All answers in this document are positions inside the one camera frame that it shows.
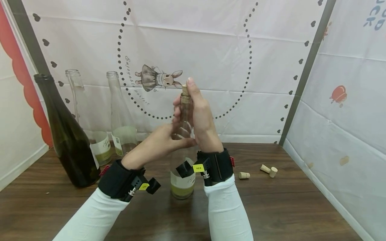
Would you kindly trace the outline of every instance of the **forearm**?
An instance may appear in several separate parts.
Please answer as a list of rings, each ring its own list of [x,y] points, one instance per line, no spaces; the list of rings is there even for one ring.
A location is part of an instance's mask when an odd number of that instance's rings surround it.
[[[235,185],[235,177],[204,187],[209,199],[208,217],[213,241],[253,240],[251,225]]]
[[[128,204],[111,199],[97,188],[53,241],[102,241]]]

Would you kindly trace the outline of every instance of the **black wrist strap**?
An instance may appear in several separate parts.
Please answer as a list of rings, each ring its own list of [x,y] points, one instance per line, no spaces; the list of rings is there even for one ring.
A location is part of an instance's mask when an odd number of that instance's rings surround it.
[[[197,161],[193,166],[185,161],[176,170],[182,178],[200,172],[204,177],[205,186],[211,186],[213,182],[224,182],[231,177],[233,166],[233,158],[224,148],[223,152],[197,152]]]
[[[126,202],[131,200],[136,190],[146,190],[154,194],[161,185],[154,178],[147,181],[145,171],[145,168],[127,170],[122,166],[121,159],[118,159],[104,173],[98,188],[109,197]]]
[[[197,161],[204,162],[209,158],[210,168],[207,170],[212,182],[224,182],[233,175],[233,165],[228,150],[219,152],[197,152]]]

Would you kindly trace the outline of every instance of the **wrist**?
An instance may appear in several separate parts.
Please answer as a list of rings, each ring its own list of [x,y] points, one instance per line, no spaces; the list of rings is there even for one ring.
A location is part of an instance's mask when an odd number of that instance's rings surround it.
[[[198,146],[201,151],[205,153],[224,151],[224,147],[216,131],[207,131],[203,135],[199,135]]]
[[[145,165],[143,156],[135,149],[136,148],[122,158],[122,166],[127,170],[139,170]]]

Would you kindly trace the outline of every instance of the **wooden table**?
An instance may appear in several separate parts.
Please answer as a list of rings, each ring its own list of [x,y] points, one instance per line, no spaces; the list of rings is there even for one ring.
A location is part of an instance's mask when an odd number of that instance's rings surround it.
[[[235,173],[250,172],[236,185],[255,240],[361,240],[288,154],[275,144],[225,144],[235,157]],[[279,169],[275,178],[259,171],[262,164]],[[138,192],[118,217],[107,241],[210,240],[208,201],[203,181],[193,196],[178,201],[170,195],[169,162],[147,166],[147,177],[162,187]],[[76,189],[53,149],[0,192],[0,240],[52,240],[96,185]]]

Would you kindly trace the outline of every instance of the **fingernail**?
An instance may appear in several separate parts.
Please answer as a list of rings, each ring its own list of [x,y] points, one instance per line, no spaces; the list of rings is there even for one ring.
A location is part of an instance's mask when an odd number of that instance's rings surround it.
[[[194,84],[193,78],[189,77],[187,83],[188,83],[188,85],[193,85]]]

